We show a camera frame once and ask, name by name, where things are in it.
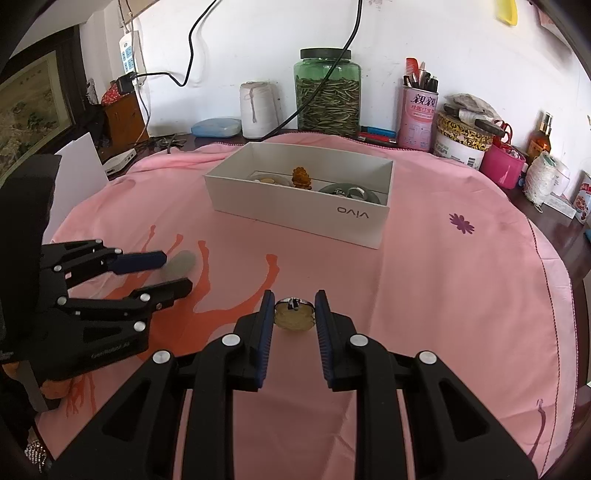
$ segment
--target small white box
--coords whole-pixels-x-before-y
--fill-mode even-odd
[[[312,190],[246,180],[254,173],[291,178],[304,167]],[[214,210],[274,223],[364,247],[379,248],[388,212],[394,161],[329,148],[249,143],[205,175]],[[382,205],[320,193],[332,183],[372,190]]]

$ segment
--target pink container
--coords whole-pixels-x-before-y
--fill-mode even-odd
[[[480,172],[489,177],[499,187],[514,189],[521,175],[524,160],[511,157],[495,145],[484,154]]]
[[[438,93],[404,87],[398,146],[428,152]]]

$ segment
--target blue pen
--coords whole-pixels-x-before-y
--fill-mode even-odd
[[[369,134],[384,135],[385,137],[396,138],[396,132],[393,132],[392,130],[376,127],[361,127],[361,130]]]

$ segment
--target pink tablecloth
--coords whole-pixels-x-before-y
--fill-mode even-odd
[[[545,237],[459,163],[317,134],[272,141],[394,159],[381,249],[213,211],[203,175],[237,148],[221,144],[143,159],[75,208],[55,240],[196,253],[191,296],[154,315],[142,358],[201,349],[256,310],[266,288],[304,299],[323,288],[333,310],[390,351],[438,353],[545,472],[569,435],[577,372],[569,276]],[[74,293],[122,297],[157,275],[104,276]],[[78,378],[41,416],[56,456],[140,363]],[[263,389],[235,397],[237,479],[352,478],[353,408],[352,394],[326,387],[316,332],[275,328]]]

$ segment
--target green glass jar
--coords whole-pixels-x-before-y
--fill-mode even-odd
[[[294,66],[295,95],[300,108],[318,88],[340,48],[306,48],[300,51],[302,61]],[[328,82],[311,104],[298,116],[298,129],[329,135],[356,135],[361,109],[361,67],[351,61],[347,50]]]

